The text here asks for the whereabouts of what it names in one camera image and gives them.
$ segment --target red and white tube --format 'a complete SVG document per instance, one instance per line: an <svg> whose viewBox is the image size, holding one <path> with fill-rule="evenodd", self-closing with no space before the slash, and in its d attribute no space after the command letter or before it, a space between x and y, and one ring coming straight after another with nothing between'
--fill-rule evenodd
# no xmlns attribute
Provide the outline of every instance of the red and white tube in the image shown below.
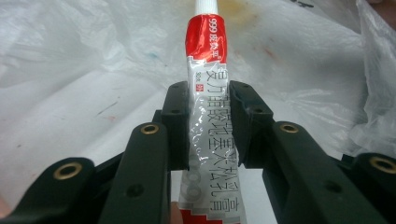
<svg viewBox="0 0 396 224"><path fill-rule="evenodd" d="M185 224L246 223L227 92L227 39L216 0L197 0L188 26L190 170L179 208Z"/></svg>

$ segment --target white plastic bag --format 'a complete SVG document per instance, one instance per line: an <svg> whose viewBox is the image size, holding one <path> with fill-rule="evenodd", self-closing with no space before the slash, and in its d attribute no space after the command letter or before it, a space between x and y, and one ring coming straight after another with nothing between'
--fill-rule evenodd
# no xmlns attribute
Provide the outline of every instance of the white plastic bag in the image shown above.
<svg viewBox="0 0 396 224"><path fill-rule="evenodd" d="M362 152L396 158L396 31L368 4L358 1L369 96L364 110L368 121L357 125L352 139Z"/></svg>

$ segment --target plastic sheet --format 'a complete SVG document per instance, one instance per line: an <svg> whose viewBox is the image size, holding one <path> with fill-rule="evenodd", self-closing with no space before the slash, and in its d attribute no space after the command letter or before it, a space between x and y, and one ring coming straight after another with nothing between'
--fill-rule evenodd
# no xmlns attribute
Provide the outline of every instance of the plastic sheet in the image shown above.
<svg viewBox="0 0 396 224"><path fill-rule="evenodd" d="M349 15L342 23L291 1L219 0L228 70L327 153L395 156L395 34L358 6L338 10ZM50 164L72 156L98 164L123 151L166 88L187 79L193 1L3 0L0 8L0 194L12 208ZM340 25L354 16L362 35ZM247 222L275 222L255 201L266 196L260 172L240 176Z"/></svg>

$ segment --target mounting hole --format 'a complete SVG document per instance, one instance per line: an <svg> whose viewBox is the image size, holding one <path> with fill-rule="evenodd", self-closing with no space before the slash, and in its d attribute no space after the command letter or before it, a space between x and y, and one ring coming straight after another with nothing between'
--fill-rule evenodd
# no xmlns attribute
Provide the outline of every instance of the mounting hole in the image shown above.
<svg viewBox="0 0 396 224"><path fill-rule="evenodd" d="M280 125L280 130L282 130L283 132L286 133L297 133L298 132L298 128L292 124L282 124Z"/></svg>
<svg viewBox="0 0 396 224"><path fill-rule="evenodd" d="M380 170L390 175L396 175L396 164L393 161L380 157L372 157L370 159L370 164L374 166L374 168L376 168L377 170Z"/></svg>
<svg viewBox="0 0 396 224"><path fill-rule="evenodd" d="M53 173L53 177L58 180L66 180L75 175L78 175L81 170L82 165L74 161L62 165L58 169L56 169L55 173Z"/></svg>
<svg viewBox="0 0 396 224"><path fill-rule="evenodd" d="M135 184L130 186L125 194L126 196L128 196L129 198L138 198L140 197L143 193L145 192L145 188L143 188L142 185L140 184Z"/></svg>
<svg viewBox="0 0 396 224"><path fill-rule="evenodd" d="M341 193L341 191L343 191L343 188L341 188L341 186L331 180L327 180L324 182L324 188L333 193Z"/></svg>
<svg viewBox="0 0 396 224"><path fill-rule="evenodd" d="M142 129L140 129L140 132L143 134L154 134L160 130L160 127L158 127L155 124L148 124L144 126Z"/></svg>

